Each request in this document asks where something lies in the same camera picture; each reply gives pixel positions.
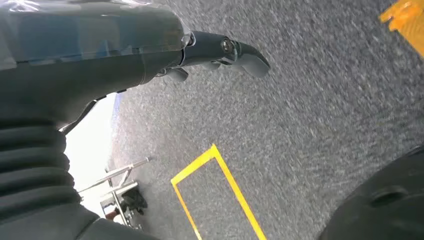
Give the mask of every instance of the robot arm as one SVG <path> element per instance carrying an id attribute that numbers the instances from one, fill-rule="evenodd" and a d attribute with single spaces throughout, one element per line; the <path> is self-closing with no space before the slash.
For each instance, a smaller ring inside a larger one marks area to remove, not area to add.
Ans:
<path id="1" fill-rule="evenodd" d="M 58 129 L 95 99 L 160 75 L 185 79 L 182 67 L 195 64 L 269 69 L 255 48 L 191 32 L 162 6 L 0 0 L 1 238 L 153 240 L 80 205 Z"/>

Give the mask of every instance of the metal stand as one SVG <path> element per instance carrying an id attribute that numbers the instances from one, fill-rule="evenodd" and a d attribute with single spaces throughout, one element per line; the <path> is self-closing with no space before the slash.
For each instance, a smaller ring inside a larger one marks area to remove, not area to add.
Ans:
<path id="1" fill-rule="evenodd" d="M 97 180 L 93 184 L 90 184 L 89 186 L 84 187 L 82 190 L 79 190 L 78 193 L 80 195 L 82 195 L 83 192 L 85 192 L 87 190 L 90 190 L 90 189 L 92 189 L 92 188 L 94 188 L 96 186 L 99 186 L 100 184 L 102 184 L 102 183 L 104 183 L 106 181 L 109 181 L 110 188 L 107 191 L 105 191 L 102 194 L 100 194 L 100 196 L 98 196 L 99 203 L 101 203 L 101 202 L 103 202 L 105 200 L 108 200 L 110 198 L 113 198 L 113 200 L 115 201 L 115 204 L 116 204 L 117 208 L 119 209 L 119 215 L 122 218 L 123 224 L 126 225 L 126 226 L 128 226 L 128 227 L 132 227 L 127 222 L 127 219 L 126 219 L 126 217 L 124 215 L 124 212 L 122 210 L 121 204 L 119 202 L 118 196 L 121 195 L 121 194 L 123 194 L 123 193 L 125 193 L 126 191 L 128 191 L 130 189 L 133 189 L 133 188 L 138 187 L 138 183 L 137 182 L 135 182 L 135 181 L 132 180 L 132 181 L 126 183 L 126 181 L 127 181 L 128 177 L 130 176 L 131 171 L 134 168 L 138 168 L 141 165 L 144 165 L 144 164 L 148 163 L 149 161 L 150 161 L 149 158 L 146 157 L 146 159 L 143 160 L 143 161 L 132 163 L 132 164 L 129 164 L 127 166 L 124 166 L 124 167 L 115 169 L 113 171 L 110 171 L 110 172 L 108 172 L 106 174 L 106 176 L 104 176 L 101 179 Z M 115 186 L 115 187 L 112 186 L 112 184 L 111 184 L 112 178 L 117 177 L 117 176 L 119 176 L 121 174 L 123 174 L 123 176 L 122 176 L 121 180 L 119 181 L 118 186 Z"/>

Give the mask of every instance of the plastic wrap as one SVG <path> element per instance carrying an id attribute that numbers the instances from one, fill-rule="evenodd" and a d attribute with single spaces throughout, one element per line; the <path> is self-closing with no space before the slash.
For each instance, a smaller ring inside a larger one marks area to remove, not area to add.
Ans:
<path id="1" fill-rule="evenodd" d="M 167 6 L 136 0 L 0 0 L 0 70 L 178 51 L 190 30 Z"/>

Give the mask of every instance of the gray carpet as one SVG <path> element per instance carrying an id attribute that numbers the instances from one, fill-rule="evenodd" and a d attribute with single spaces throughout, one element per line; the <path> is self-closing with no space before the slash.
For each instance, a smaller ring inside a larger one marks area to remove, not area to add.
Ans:
<path id="1" fill-rule="evenodd" d="M 391 0 L 164 0 L 195 30 L 257 46 L 262 79 L 188 68 L 120 95 L 111 168 L 134 173 L 146 232 L 196 239 L 170 180 L 216 144 L 266 237 L 312 240 L 376 170 L 424 140 L 423 60 L 378 16 Z M 179 185 L 204 240 L 257 239 L 216 162 Z"/>

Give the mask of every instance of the yellow tape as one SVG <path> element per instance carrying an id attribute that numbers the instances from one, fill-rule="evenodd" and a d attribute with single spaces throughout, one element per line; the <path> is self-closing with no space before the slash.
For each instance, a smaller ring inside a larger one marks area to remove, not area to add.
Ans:
<path id="1" fill-rule="evenodd" d="M 211 159 L 216 159 L 219 166 L 221 167 L 221 170 L 224 173 L 229 185 L 231 186 L 231 189 L 234 192 L 235 197 L 237 198 L 238 202 L 240 203 L 241 208 L 243 209 L 244 213 L 246 214 L 247 219 L 249 220 L 253 230 L 255 231 L 257 238 L 259 240 L 266 240 L 267 238 L 265 237 L 264 232 L 262 231 L 258 221 L 256 220 L 255 216 L 253 215 L 251 208 L 249 207 L 248 203 L 246 202 L 245 197 L 242 194 L 242 191 L 240 191 L 240 188 L 237 185 L 236 180 L 234 179 L 233 175 L 231 174 L 230 170 L 228 169 L 227 164 L 225 163 L 224 159 L 222 158 L 222 156 L 221 156 L 220 152 L 218 151 L 217 146 L 215 146 L 215 144 L 213 144 L 212 147 L 209 150 L 207 150 L 205 153 L 203 153 L 201 156 L 199 156 L 196 160 L 194 160 L 192 163 L 190 163 L 180 173 L 178 173 L 175 177 L 173 177 L 171 179 L 172 186 L 175 189 L 176 195 L 179 199 L 179 202 L 182 205 L 182 208 L 185 211 L 185 214 L 187 215 L 188 221 L 190 222 L 191 226 L 193 227 L 193 230 L 194 230 L 194 233 L 197 236 L 197 239 L 202 240 L 202 237 L 200 236 L 198 228 L 196 227 L 196 224 L 193 221 L 193 218 L 190 215 L 190 212 L 187 209 L 186 204 L 184 203 L 183 197 L 181 196 L 181 193 L 178 190 L 177 184 L 179 182 L 181 182 L 183 179 L 185 179 L 188 175 L 192 174 L 194 171 L 199 169 L 201 166 L 203 166 L 205 163 L 207 163 Z"/>
<path id="2" fill-rule="evenodd" d="M 399 31 L 424 57 L 424 0 L 399 0 L 380 15 L 382 23 L 389 20 L 390 31 Z"/>

